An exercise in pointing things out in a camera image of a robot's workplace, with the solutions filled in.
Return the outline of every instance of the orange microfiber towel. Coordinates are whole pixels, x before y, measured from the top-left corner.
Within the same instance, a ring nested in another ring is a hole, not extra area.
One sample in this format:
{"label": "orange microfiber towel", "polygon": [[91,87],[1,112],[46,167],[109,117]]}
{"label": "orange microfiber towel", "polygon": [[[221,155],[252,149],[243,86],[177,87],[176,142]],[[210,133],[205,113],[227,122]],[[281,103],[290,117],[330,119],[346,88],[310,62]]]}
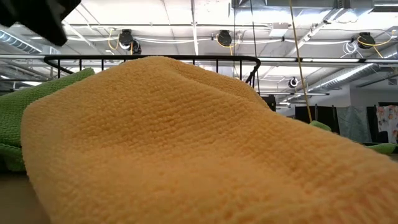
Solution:
{"label": "orange microfiber towel", "polygon": [[272,112],[248,85],[165,57],[32,103],[30,181],[54,223],[397,223],[387,156]]}

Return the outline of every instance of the ceiling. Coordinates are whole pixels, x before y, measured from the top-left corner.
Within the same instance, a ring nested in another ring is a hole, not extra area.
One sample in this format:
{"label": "ceiling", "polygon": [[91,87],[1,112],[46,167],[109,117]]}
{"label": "ceiling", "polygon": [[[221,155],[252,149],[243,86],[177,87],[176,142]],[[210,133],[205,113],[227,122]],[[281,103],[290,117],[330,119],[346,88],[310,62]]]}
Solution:
{"label": "ceiling", "polygon": [[[239,39],[239,44],[233,49],[234,55],[250,55],[257,57],[285,57],[287,53],[295,48],[293,42],[278,41],[265,43],[267,40],[281,40],[281,37],[271,37],[271,25],[273,23],[292,23],[291,16],[286,11],[255,8],[254,15],[250,11],[234,11],[231,9],[231,0],[194,0],[193,11],[197,25],[193,29],[193,15],[191,1],[186,0],[82,0],[81,4],[72,11],[65,22],[74,29],[65,27],[65,32],[70,40],[63,47],[55,47],[61,54],[128,54],[125,50],[118,48],[113,50],[108,41],[95,41],[89,45],[76,35],[76,31],[84,38],[96,40],[107,39],[109,36],[117,37],[122,27],[132,29],[132,35],[136,38],[147,38],[156,40],[189,40],[188,43],[160,44],[140,41],[142,54],[151,55],[230,55],[229,48],[219,46],[217,41],[211,40],[220,30],[227,29],[231,35]],[[295,25],[297,38],[301,39],[308,32],[321,23],[325,16],[331,12],[326,7],[295,7]],[[357,15],[354,19],[339,17],[324,25],[310,39],[311,42],[340,42],[351,40],[360,32],[370,32],[377,43],[390,39],[392,27],[397,25],[398,13],[396,12],[366,12]],[[256,26],[253,32],[252,22]],[[19,37],[24,38],[32,45],[48,45],[46,40],[23,26],[13,26],[8,29]],[[198,50],[195,51],[194,35],[197,35]],[[294,39],[292,26],[289,27],[284,37]],[[379,47],[379,50],[395,45],[398,40],[394,39],[388,44]],[[116,46],[116,41],[110,41],[111,46]],[[299,52],[301,57],[328,57],[340,58],[346,55],[343,51],[344,44],[328,45],[303,45]],[[350,57],[370,57],[376,52],[374,49],[358,49]],[[7,44],[0,42],[1,54],[24,54]],[[214,67],[203,66],[209,70]],[[252,66],[244,66],[243,76],[247,76]],[[303,67],[304,78],[321,80],[342,68],[328,67]],[[225,67],[220,73],[233,76],[233,67]],[[260,86],[263,90],[292,91],[287,87],[287,80],[292,77],[299,79],[298,67],[263,65],[259,69]],[[384,88],[385,85],[373,85],[372,88]]]}

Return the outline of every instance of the black metal rack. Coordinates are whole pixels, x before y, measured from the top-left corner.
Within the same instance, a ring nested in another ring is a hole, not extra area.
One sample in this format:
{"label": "black metal rack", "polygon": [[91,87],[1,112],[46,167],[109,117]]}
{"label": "black metal rack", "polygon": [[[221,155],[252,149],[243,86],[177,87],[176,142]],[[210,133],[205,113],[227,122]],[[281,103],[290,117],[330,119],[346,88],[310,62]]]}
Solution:
{"label": "black metal rack", "polygon": [[72,74],[70,70],[61,66],[62,60],[78,60],[79,68],[82,70],[83,60],[101,60],[101,69],[104,70],[105,60],[135,60],[139,58],[149,57],[149,56],[164,56],[169,58],[174,58],[176,60],[191,60],[192,64],[197,61],[211,61],[216,62],[216,72],[218,73],[218,67],[220,61],[232,61],[239,62],[239,79],[242,80],[242,64],[243,62],[254,62],[255,66],[253,71],[245,80],[246,83],[250,84],[254,88],[254,79],[256,72],[261,66],[261,61],[256,57],[250,56],[221,56],[221,55],[47,55],[44,57],[43,61],[53,68],[57,69],[57,77],[61,77],[61,72]]}

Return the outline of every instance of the towel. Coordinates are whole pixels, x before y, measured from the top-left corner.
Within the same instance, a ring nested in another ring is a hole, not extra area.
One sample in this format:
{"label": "towel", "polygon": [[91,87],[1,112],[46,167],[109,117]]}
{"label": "towel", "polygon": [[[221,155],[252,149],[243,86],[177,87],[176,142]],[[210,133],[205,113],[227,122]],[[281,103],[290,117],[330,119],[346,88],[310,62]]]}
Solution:
{"label": "towel", "polygon": [[398,165],[170,58],[32,103],[27,173],[53,223],[396,223]]}
{"label": "towel", "polygon": [[0,157],[4,159],[7,170],[25,171],[20,140],[24,109],[35,100],[92,74],[94,74],[94,70],[86,68],[65,78],[0,96]]}

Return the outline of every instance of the green microfiber towel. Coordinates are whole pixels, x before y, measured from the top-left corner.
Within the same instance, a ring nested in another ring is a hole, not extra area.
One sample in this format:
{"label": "green microfiber towel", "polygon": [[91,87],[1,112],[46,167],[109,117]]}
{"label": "green microfiber towel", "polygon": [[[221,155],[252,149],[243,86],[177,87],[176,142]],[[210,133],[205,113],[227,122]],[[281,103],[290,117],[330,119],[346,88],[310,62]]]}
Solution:
{"label": "green microfiber towel", "polygon": [[93,74],[92,68],[86,68],[61,79],[0,96],[0,157],[4,160],[7,170],[25,171],[20,140],[21,119],[25,108],[35,100]]}
{"label": "green microfiber towel", "polygon": [[381,154],[391,154],[394,152],[394,149],[397,147],[396,144],[393,143],[382,143],[375,146],[368,146],[368,148],[375,150]]}
{"label": "green microfiber towel", "polygon": [[315,126],[315,127],[318,127],[318,128],[323,129],[323,130],[325,130],[325,131],[331,131],[331,128],[330,128],[329,126],[327,126],[327,125],[325,125],[325,124],[322,124],[322,123],[319,122],[319,121],[312,121],[312,122],[310,123],[310,125]]}

